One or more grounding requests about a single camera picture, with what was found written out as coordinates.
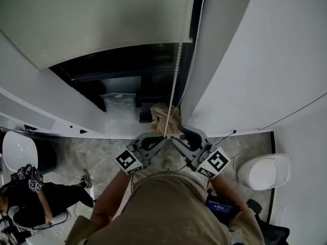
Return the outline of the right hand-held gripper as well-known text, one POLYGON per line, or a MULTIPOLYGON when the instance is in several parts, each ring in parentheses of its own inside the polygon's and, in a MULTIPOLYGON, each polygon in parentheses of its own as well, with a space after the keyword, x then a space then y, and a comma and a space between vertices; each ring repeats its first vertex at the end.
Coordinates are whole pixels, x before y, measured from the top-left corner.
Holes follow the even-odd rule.
POLYGON ((172 136, 170 141, 192 171, 213 179, 230 163, 223 149, 208 143, 206 134, 200 129, 182 126, 181 133, 179 138, 172 136))

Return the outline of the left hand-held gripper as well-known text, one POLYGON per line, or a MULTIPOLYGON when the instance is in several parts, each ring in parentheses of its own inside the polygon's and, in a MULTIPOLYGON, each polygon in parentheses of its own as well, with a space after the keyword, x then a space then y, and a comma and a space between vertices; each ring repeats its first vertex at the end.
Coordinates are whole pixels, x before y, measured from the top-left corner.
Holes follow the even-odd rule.
POLYGON ((130 142, 125 150, 116 157, 120 169, 132 175, 150 165, 150 160, 166 144, 167 138, 158 133, 143 133, 130 142))

